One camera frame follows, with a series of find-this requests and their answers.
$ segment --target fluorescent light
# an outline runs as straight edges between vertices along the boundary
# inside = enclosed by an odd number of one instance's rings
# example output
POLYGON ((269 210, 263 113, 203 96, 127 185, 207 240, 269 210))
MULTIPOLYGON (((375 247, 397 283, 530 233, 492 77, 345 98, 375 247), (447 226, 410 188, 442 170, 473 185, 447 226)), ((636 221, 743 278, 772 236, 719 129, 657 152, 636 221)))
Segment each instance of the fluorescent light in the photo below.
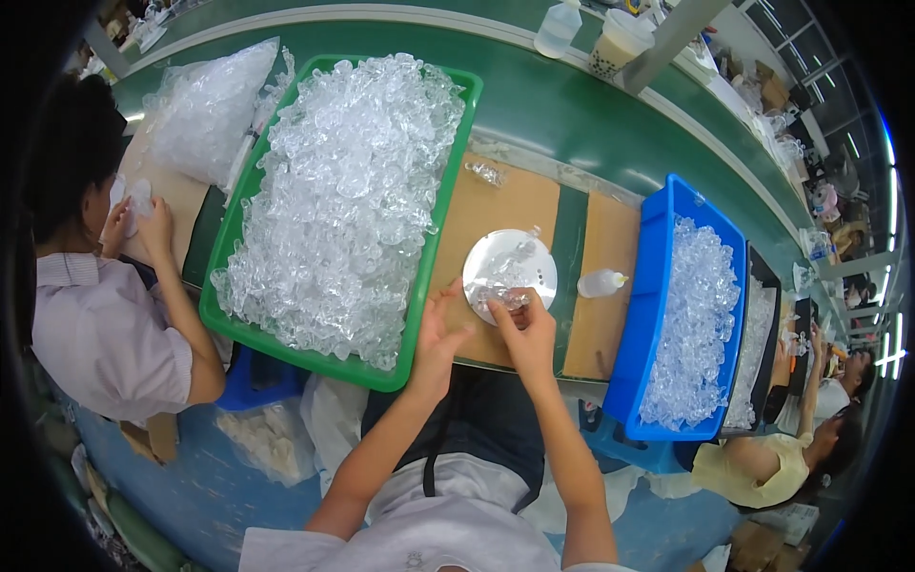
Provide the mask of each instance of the fluorescent light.
POLYGON ((855 158, 860 159, 861 154, 857 152, 857 145, 855 145, 855 139, 852 139, 852 134, 850 134, 849 132, 846 131, 845 134, 848 135, 848 142, 852 144, 852 151, 855 151, 855 158))
MULTIPOLYGON (((899 312, 896 315, 896 350, 895 353, 899 355, 902 351, 902 312, 899 312)), ((900 356, 893 362, 893 379, 899 379, 899 366, 901 365, 902 357, 900 356)))
POLYGON ((883 298, 887 295, 887 287, 889 286, 889 269, 890 267, 887 266, 887 275, 883 277, 883 286, 880 288, 880 291, 877 292, 877 295, 874 296, 873 301, 877 302, 878 306, 883 306, 883 298))
POLYGON ((893 142, 889 138, 889 130, 887 129, 887 121, 883 120, 883 138, 887 142, 887 155, 889 156, 889 164, 896 165, 896 153, 893 151, 893 142))
POLYGON ((890 234, 896 234, 897 207, 896 201, 899 200, 899 173, 896 168, 889 170, 889 230, 890 234))
POLYGON ((813 91, 816 92, 816 99, 820 100, 820 103, 826 103, 826 100, 823 99, 823 92, 820 91, 820 86, 816 84, 816 81, 812 84, 813 91))
MULTIPOLYGON (((883 334, 883 339, 889 340, 889 334, 883 334)), ((883 345, 884 345, 884 347, 888 346, 889 341, 885 341, 883 345)), ((886 368, 888 363, 894 362, 895 360, 900 360, 900 359, 906 357, 907 355, 909 355, 909 353, 907 351, 899 350, 892 355, 887 355, 887 357, 885 357, 881 360, 877 360, 876 362, 874 362, 874 365, 879 365, 881 368, 886 368)))
POLYGON ((801 52, 799 52, 798 49, 794 47, 794 42, 788 44, 788 46, 791 48, 791 53, 794 54, 795 58, 797 58, 798 63, 801 64, 801 67, 803 68, 803 72, 810 73, 810 69, 807 67, 807 62, 804 61, 803 58, 801 57, 801 52))
POLYGON ((889 332, 883 334, 883 358, 874 362, 875 365, 880 366, 880 377, 887 376, 887 362, 889 361, 889 332))

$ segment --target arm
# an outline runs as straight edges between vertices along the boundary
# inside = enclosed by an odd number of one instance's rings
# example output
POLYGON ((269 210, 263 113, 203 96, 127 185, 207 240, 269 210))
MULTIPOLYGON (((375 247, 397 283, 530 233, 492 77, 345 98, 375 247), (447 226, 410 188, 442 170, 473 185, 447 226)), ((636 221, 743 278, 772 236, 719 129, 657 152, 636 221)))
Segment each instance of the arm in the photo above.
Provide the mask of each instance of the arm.
POLYGON ((565 505, 563 568, 583 563, 616 564, 617 547, 607 512, 603 476, 569 417, 553 377, 555 320, 535 290, 528 288, 525 292, 531 303, 523 308, 521 315, 513 316, 493 300, 490 312, 533 401, 546 457, 565 505))
POLYGON ((391 477, 434 408, 428 400, 404 391, 343 460, 305 530, 349 541, 362 526, 369 502, 391 477))
POLYGON ((804 388, 803 396, 801 397, 801 420, 798 423, 796 437, 813 431, 813 414, 816 412, 820 381, 823 379, 823 369, 825 368, 826 344, 823 343, 820 337, 820 330, 816 324, 811 325, 810 333, 811 343, 813 344, 813 368, 810 370, 810 377, 807 379, 807 386, 804 388))
POLYGON ((760 484, 768 482, 781 469, 778 454, 763 447, 756 437, 730 438, 723 450, 728 461, 760 484))
POLYGON ((425 302, 406 389, 343 460, 305 530, 346 541, 359 531, 369 502, 391 478, 397 462, 447 395, 455 352, 473 335, 470 326, 451 333, 445 329, 447 306, 458 295, 464 296, 460 278, 425 302))
POLYGON ((214 402, 225 389, 225 371, 210 333, 203 327, 197 309, 181 285, 181 274, 171 252, 171 209, 161 197, 153 197, 153 215, 149 218, 138 216, 136 226, 156 270, 168 318, 190 346, 188 403, 214 402))

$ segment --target cardboard sheet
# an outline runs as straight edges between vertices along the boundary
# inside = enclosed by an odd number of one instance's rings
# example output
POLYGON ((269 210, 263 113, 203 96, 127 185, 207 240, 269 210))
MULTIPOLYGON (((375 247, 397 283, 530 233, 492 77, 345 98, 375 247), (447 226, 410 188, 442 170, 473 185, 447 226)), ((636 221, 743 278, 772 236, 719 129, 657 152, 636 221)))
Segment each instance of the cardboard sheet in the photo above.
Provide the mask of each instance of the cardboard sheet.
MULTIPOLYGON (((134 138, 124 151, 118 172, 127 179, 128 189, 135 181, 145 178, 152 185, 153 194, 165 199, 168 206, 171 207, 172 254, 175 255, 178 269, 181 269, 184 267, 184 259, 188 255, 194 222, 197 221, 197 215, 200 213, 200 207, 203 205, 203 199, 207 196, 210 185, 157 164, 152 154, 146 151, 148 147, 146 128, 151 122, 152 116, 147 115, 136 128, 134 138)), ((149 255, 146 253, 146 248, 140 243, 140 237, 137 234, 124 241, 121 253, 143 264, 149 264, 149 255)))
MULTIPOLYGON (((609 268, 631 278, 639 251, 640 218, 638 210, 607 195, 591 192, 587 199, 581 275, 609 268)), ((629 280, 613 296, 578 297, 564 377, 609 379, 626 325, 631 290, 632 280, 629 280)))
MULTIPOLYGON (((507 173, 505 184, 496 188, 471 171, 460 169, 429 291, 446 288, 464 269, 470 249, 486 234, 502 229, 531 230, 540 227, 540 240, 553 246, 559 184, 534 173, 509 167, 490 159, 464 154, 462 163, 485 162, 507 173)), ((458 300, 447 314, 449 329, 474 324, 477 333, 461 346, 457 357, 511 367, 508 349, 495 327, 480 319, 466 302, 458 300)))
MULTIPOLYGON (((782 326, 784 319, 791 313, 794 312, 794 304, 789 300, 789 297, 782 294, 781 296, 781 311, 779 314, 779 339, 781 338, 781 329, 785 328, 788 331, 794 331, 794 321, 788 322, 787 325, 782 326)), ((779 366, 777 363, 772 367, 772 377, 769 382, 769 388, 775 387, 776 385, 788 385, 788 381, 791 378, 791 357, 787 362, 782 366, 779 366)))

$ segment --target black apron strap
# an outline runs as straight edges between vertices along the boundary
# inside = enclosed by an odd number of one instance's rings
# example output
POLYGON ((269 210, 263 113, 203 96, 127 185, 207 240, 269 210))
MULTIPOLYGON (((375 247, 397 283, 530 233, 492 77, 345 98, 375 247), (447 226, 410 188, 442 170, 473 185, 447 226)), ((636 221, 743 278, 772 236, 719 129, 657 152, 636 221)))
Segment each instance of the black apron strap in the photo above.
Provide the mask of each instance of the black apron strap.
POLYGON ((436 457, 438 457, 438 453, 445 445, 445 440, 448 437, 448 425, 451 424, 451 419, 458 412, 458 401, 460 401, 461 395, 460 391, 451 395, 451 403, 448 405, 445 419, 442 420, 442 425, 438 428, 436 438, 429 444, 428 455, 423 466, 423 494, 427 497, 436 496, 436 457))

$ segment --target white shirt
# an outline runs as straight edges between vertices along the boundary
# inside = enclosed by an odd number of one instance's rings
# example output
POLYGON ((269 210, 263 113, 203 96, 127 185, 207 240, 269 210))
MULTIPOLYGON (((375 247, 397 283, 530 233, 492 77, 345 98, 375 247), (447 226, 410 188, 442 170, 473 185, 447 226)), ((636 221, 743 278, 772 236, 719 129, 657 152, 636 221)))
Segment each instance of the white shirt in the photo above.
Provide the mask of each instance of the white shirt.
MULTIPOLYGON (((239 572, 558 572, 546 537, 511 508, 528 491, 513 471, 467 453, 436 460, 436 494, 423 494, 419 459, 384 484, 369 506, 371 526, 349 542, 306 531, 249 528, 239 572)), ((580 564, 566 572, 625 572, 580 564)))
MULTIPOLYGON (((820 390, 816 395, 816 409, 813 411, 813 429, 820 426, 826 419, 834 416, 851 403, 848 392, 838 380, 831 377, 820 381, 820 390)), ((797 435, 798 426, 801 424, 801 398, 789 395, 781 409, 775 425, 779 431, 789 435, 797 435)))
POLYGON ((32 351, 64 393, 124 421, 188 406, 190 345, 133 266, 51 254, 38 258, 37 279, 32 351))

